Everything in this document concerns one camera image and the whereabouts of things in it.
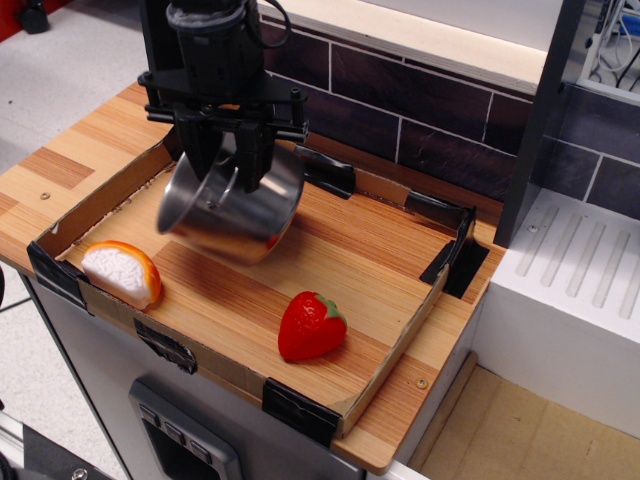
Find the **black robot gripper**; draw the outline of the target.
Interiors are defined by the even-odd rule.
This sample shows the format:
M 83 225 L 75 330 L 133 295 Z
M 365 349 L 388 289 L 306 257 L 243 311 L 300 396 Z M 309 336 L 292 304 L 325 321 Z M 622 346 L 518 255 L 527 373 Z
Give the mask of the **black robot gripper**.
M 184 83 L 171 116 L 147 115 L 172 123 L 182 105 L 206 119 L 257 121 L 235 131 L 239 181 L 246 193 L 258 189 L 270 171 L 274 139 L 303 142 L 309 134 L 304 114 L 305 91 L 267 74 L 264 53 L 280 48 L 290 35 L 274 43 L 263 39 L 254 1 L 169 1 L 166 15 L 177 33 L 184 62 Z M 178 120 L 177 130 L 188 162 L 203 180 L 224 135 L 208 121 Z

